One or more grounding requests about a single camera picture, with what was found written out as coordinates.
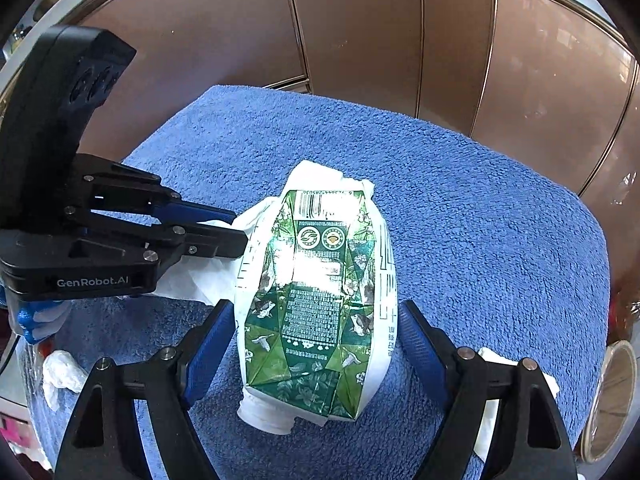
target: blue gripper pad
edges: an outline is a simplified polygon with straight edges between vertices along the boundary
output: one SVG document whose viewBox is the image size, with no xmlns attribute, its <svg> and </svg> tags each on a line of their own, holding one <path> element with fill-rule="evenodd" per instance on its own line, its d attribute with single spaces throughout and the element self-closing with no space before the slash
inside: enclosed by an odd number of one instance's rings
<svg viewBox="0 0 640 480">
<path fill-rule="evenodd" d="M 202 337 L 200 347 L 187 365 L 182 398 L 189 407 L 209 391 L 211 381 L 236 331 L 234 304 L 230 301 L 221 301 L 216 309 L 219 309 L 218 316 L 208 333 Z"/>
<path fill-rule="evenodd" d="M 162 223 L 197 224 L 209 220 L 222 220 L 231 224 L 236 219 L 236 214 L 227 209 L 213 208 L 193 202 L 169 202 L 162 206 L 156 206 L 152 213 Z"/>
<path fill-rule="evenodd" d="M 398 307 L 398 337 L 427 397 L 444 408 L 449 404 L 444 366 L 406 303 Z"/>
</svg>

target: brown cabinet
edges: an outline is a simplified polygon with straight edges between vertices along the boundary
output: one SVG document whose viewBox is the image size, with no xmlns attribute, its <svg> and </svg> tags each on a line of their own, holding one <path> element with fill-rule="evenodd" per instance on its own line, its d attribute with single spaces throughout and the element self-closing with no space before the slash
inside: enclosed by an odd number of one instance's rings
<svg viewBox="0 0 640 480">
<path fill-rule="evenodd" d="M 482 95 L 494 0 L 424 0 L 418 117 L 465 135 Z"/>
<path fill-rule="evenodd" d="M 639 90 L 636 83 L 607 158 L 581 195 L 607 239 L 613 286 L 637 266 L 640 259 Z"/>
<path fill-rule="evenodd" d="M 420 0 L 295 0 L 312 92 L 415 116 Z"/>
<path fill-rule="evenodd" d="M 634 60 L 551 0 L 498 0 L 472 138 L 579 192 L 624 109 Z"/>
<path fill-rule="evenodd" d="M 81 151 L 115 160 L 212 85 L 305 73 L 289 0 L 111 0 L 82 24 L 138 51 L 82 138 Z"/>
</svg>

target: white cloth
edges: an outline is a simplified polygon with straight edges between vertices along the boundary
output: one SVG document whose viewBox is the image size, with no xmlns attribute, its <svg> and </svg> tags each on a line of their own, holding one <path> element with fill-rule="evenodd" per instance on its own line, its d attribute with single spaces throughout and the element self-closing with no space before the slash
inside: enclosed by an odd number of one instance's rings
<svg viewBox="0 0 640 480">
<path fill-rule="evenodd" d="M 60 407 L 58 390 L 68 388 L 79 394 L 87 377 L 69 352 L 56 350 L 49 354 L 42 364 L 42 389 L 47 405 L 56 412 Z"/>
<path fill-rule="evenodd" d="M 489 348 L 481 348 L 478 353 L 485 361 L 491 363 L 500 363 L 505 365 L 515 365 L 516 361 L 511 361 L 501 355 L 498 355 Z M 549 385 L 554 399 L 560 391 L 560 386 L 555 378 L 548 374 L 544 374 L 546 384 Z M 476 439 L 476 445 L 474 451 L 483 462 L 486 462 L 486 456 L 489 454 L 489 446 L 491 446 L 491 439 L 494 436 L 495 421 L 498 415 L 499 400 L 488 400 L 484 406 L 484 415 L 482 416 L 482 422 L 480 423 L 480 429 L 478 430 L 478 438 Z"/>
<path fill-rule="evenodd" d="M 241 230 L 250 237 L 258 217 L 275 200 L 278 199 L 274 196 L 265 198 L 237 216 L 231 225 L 218 220 L 202 223 Z M 219 300 L 233 301 L 241 260 L 183 256 L 158 280 L 153 295 L 174 300 L 201 301 L 208 305 L 215 305 Z"/>
</svg>

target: blue terry cloth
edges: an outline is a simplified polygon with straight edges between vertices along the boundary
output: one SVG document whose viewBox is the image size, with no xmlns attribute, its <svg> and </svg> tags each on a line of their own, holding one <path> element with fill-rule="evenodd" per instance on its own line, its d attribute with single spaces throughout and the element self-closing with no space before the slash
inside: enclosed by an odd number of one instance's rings
<svg viewBox="0 0 640 480">
<path fill-rule="evenodd" d="M 146 140 L 126 163 L 160 174 L 185 200 L 241 212 L 278 195 L 301 160 L 368 178 L 388 222 L 400 299 L 459 346 L 532 356 L 561 387 L 575 443 L 604 355 L 609 269 L 605 242 L 578 198 L 466 137 L 412 118 L 293 92 L 213 87 Z M 78 301 L 56 338 L 89 369 L 98 357 L 148 358 L 203 321 L 210 307 L 141 298 Z M 76 396 L 51 412 L 30 398 L 36 430 L 55 463 Z M 193 425 L 222 479 L 410 479 L 442 414 L 400 347 L 380 390 L 354 424 L 297 421 L 273 436 L 236 415 L 235 343 Z M 154 478 L 166 478 L 139 406 Z M 466 478 L 479 477 L 473 457 Z"/>
</svg>

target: bird illustration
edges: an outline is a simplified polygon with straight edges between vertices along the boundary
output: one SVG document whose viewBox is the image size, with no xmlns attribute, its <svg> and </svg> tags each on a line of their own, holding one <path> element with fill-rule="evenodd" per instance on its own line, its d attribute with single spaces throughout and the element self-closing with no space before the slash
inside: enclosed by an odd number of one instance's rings
<svg viewBox="0 0 640 480">
<path fill-rule="evenodd" d="M 258 300 L 258 298 L 254 298 L 254 302 L 251 306 L 250 314 L 255 314 L 260 319 L 264 319 L 265 317 L 271 317 L 271 309 L 276 306 L 273 301 L 269 300 Z"/>
<path fill-rule="evenodd" d="M 304 372 L 305 371 L 305 367 L 306 367 L 305 363 L 299 362 L 298 364 L 290 366 L 289 367 L 289 371 L 294 373 L 294 374 L 299 374 L 300 372 Z"/>
<path fill-rule="evenodd" d="M 360 361 L 360 359 L 356 357 L 356 354 L 354 354 L 353 352 L 349 352 L 348 350 L 347 350 L 347 354 L 349 355 L 347 355 L 346 359 L 342 361 L 342 368 L 346 368 L 347 366 L 353 365 L 353 364 L 356 364 L 356 365 L 361 364 L 362 361 Z"/>
<path fill-rule="evenodd" d="M 258 292 L 269 292 L 273 286 L 273 268 L 269 267 L 265 270 L 260 277 L 260 285 L 258 286 Z"/>
<path fill-rule="evenodd" d="M 261 335 L 260 337 L 257 337 L 255 339 L 251 339 L 251 342 L 255 343 L 257 345 L 260 345 L 262 348 L 264 348 L 268 352 L 269 350 L 271 350 L 271 345 L 269 344 L 267 339 L 270 338 L 273 335 L 275 335 L 275 334 Z"/>
<path fill-rule="evenodd" d="M 362 288 L 362 303 L 372 305 L 374 303 L 373 283 L 369 282 Z"/>
<path fill-rule="evenodd" d="M 371 334 L 373 332 L 373 312 L 368 316 L 364 314 L 354 314 L 351 316 L 351 321 L 353 323 L 352 332 L 355 332 L 359 336 L 365 336 Z"/>
</svg>

